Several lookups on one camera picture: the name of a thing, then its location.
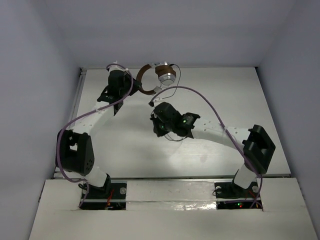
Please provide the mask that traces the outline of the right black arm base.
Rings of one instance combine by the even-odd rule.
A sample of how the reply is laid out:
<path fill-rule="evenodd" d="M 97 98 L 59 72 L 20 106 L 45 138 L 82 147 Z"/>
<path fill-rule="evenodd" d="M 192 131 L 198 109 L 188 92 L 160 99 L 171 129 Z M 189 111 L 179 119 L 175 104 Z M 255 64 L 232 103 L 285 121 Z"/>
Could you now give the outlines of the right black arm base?
<path fill-rule="evenodd" d="M 263 210 L 261 187 L 257 178 L 249 180 L 249 185 L 243 188 L 235 183 L 236 174 L 230 181 L 214 183 L 212 195 L 217 199 L 218 210 L 260 209 Z"/>

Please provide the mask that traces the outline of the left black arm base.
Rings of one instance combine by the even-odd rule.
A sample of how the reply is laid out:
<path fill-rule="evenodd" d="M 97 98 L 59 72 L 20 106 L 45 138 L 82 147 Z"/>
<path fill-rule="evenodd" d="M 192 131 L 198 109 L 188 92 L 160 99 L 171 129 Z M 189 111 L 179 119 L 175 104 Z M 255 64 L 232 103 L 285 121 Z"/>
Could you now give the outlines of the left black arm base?
<path fill-rule="evenodd" d="M 81 210 L 119 211 L 126 209 L 127 182 L 125 181 L 112 181 L 111 177 L 107 175 L 102 187 L 89 185 L 86 197 L 87 186 L 82 183 L 79 183 L 78 186 L 82 190 Z"/>

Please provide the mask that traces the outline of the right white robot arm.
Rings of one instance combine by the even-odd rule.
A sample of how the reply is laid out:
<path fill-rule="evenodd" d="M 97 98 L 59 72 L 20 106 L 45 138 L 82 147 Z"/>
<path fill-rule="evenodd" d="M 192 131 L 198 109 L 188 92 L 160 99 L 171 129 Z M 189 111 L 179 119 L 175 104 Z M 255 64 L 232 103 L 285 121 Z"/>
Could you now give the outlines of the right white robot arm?
<path fill-rule="evenodd" d="M 170 103 L 155 106 L 150 120 L 157 137 L 174 133 L 182 138 L 206 140 L 239 151 L 244 163 L 231 182 L 216 185 L 214 195 L 220 199 L 245 198 L 256 179 L 267 173 L 276 146 L 266 130 L 255 124 L 252 128 L 226 127 L 212 123 L 198 114 L 180 114 Z"/>

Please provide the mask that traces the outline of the brown silver headphones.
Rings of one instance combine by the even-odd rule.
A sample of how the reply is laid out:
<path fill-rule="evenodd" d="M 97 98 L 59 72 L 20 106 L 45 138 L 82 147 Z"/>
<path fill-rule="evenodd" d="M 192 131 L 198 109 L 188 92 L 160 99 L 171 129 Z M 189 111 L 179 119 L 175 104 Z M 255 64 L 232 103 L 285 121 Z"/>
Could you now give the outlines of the brown silver headphones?
<path fill-rule="evenodd" d="M 138 89 L 139 92 L 144 95 L 151 96 L 160 92 L 163 89 L 163 87 L 168 87 L 172 85 L 177 78 L 177 73 L 174 70 L 173 65 L 174 64 L 170 64 L 167 61 L 164 61 L 164 62 L 148 63 L 143 67 L 141 67 L 136 75 L 136 80 L 140 82 L 140 87 Z M 154 72 L 157 75 L 157 79 L 159 81 L 159 86 L 156 86 L 152 90 L 145 90 L 143 88 L 142 80 L 143 80 L 144 74 L 150 69 L 154 69 Z"/>

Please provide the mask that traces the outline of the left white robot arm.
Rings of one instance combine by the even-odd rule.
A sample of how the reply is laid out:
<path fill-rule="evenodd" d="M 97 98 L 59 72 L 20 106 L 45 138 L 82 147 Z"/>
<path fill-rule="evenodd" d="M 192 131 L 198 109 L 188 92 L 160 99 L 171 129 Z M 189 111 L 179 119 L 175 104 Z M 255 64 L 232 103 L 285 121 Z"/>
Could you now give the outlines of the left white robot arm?
<path fill-rule="evenodd" d="M 111 193 L 110 176 L 95 164 L 92 137 L 124 104 L 124 99 L 142 86 L 125 70 L 110 70 L 107 86 L 97 98 L 91 114 L 85 114 L 57 137 L 56 166 L 82 176 L 100 197 Z"/>

